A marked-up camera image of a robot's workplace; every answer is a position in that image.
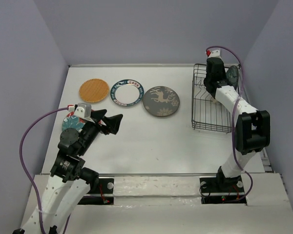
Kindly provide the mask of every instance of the dish rack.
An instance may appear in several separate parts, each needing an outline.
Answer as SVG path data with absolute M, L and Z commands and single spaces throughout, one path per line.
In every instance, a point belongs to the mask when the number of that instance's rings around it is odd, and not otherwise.
M 195 64 L 192 81 L 192 128 L 230 133 L 230 112 L 207 92 L 203 83 L 205 76 L 206 65 Z

